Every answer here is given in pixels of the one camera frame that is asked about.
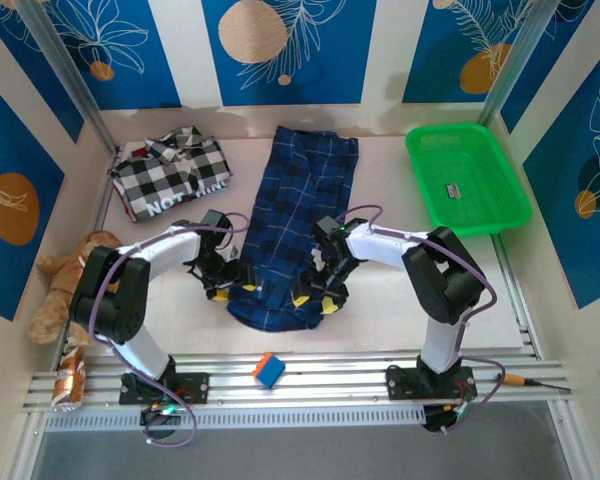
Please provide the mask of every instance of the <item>plaid shirt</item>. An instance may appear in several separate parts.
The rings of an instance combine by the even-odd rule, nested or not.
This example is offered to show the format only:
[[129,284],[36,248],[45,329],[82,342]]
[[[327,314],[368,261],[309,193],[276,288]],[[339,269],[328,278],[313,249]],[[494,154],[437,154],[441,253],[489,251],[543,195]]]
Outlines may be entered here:
[[232,173],[213,137],[195,127],[145,140],[111,170],[113,186],[134,222],[144,222],[178,203],[222,190]]
[[291,284],[311,264],[314,223],[347,209],[357,161],[355,138],[278,127],[241,256],[259,288],[232,288],[228,305],[242,323],[267,332],[318,326],[321,300],[296,309]]

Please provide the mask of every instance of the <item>metal pole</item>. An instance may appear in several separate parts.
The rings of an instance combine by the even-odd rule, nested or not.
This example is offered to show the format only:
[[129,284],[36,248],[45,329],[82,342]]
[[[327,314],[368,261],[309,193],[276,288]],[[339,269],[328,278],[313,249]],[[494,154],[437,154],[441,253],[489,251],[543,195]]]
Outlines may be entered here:
[[491,90],[484,101],[478,123],[489,126],[509,98],[529,57],[540,41],[545,28],[553,17],[560,0],[522,0],[533,2],[529,15],[522,24],[511,51],[500,69]]
[[102,145],[109,152],[114,153],[116,144],[100,115],[98,104],[73,63],[42,4],[36,0],[14,0],[14,4],[31,36],[40,47],[42,54],[51,65],[85,122],[91,126]]

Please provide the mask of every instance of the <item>rubik's cube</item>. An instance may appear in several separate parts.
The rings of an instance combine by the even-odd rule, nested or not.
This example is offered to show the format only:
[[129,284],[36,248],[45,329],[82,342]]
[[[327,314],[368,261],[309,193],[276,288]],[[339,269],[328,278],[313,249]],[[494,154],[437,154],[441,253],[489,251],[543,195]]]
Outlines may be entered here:
[[276,383],[282,372],[284,372],[285,363],[278,357],[274,357],[271,352],[264,355],[262,360],[256,366],[256,369],[251,372],[260,383],[267,388],[272,388],[273,384]]

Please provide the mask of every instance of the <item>orange plush toy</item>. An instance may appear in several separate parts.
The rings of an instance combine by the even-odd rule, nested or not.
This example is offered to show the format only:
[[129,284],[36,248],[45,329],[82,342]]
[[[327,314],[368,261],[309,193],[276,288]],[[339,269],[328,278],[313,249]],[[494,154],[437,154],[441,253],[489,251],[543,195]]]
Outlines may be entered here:
[[[122,244],[115,235],[103,230],[91,232],[78,244],[76,251],[67,257],[41,255],[36,260],[38,270],[51,277],[51,288],[42,307],[29,325],[29,336],[39,344],[51,343],[60,334],[69,317],[69,305],[78,286],[84,262],[97,246],[118,248]],[[71,322],[69,338],[74,345],[90,345],[89,333]]]

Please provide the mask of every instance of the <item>green plastic basket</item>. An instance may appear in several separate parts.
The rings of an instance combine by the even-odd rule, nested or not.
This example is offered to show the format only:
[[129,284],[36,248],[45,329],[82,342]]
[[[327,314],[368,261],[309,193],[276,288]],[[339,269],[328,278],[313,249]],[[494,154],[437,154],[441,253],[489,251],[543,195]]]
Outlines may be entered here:
[[500,233],[531,218],[531,205],[493,134],[476,123],[416,128],[411,163],[436,227],[460,237]]

